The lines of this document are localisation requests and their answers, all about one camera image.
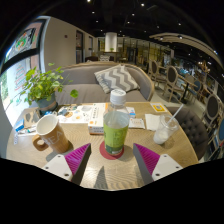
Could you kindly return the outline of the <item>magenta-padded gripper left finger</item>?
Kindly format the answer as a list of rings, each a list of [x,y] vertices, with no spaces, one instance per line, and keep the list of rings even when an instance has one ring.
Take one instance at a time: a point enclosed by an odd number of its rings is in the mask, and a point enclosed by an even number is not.
[[[85,144],[67,155],[58,154],[50,160],[43,170],[79,185],[91,155],[91,144]]]

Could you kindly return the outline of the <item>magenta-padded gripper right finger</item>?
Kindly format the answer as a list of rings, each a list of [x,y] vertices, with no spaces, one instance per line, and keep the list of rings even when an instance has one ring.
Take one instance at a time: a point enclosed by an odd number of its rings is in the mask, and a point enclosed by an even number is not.
[[[133,144],[133,154],[145,185],[182,169],[168,154],[159,155],[136,143]]]

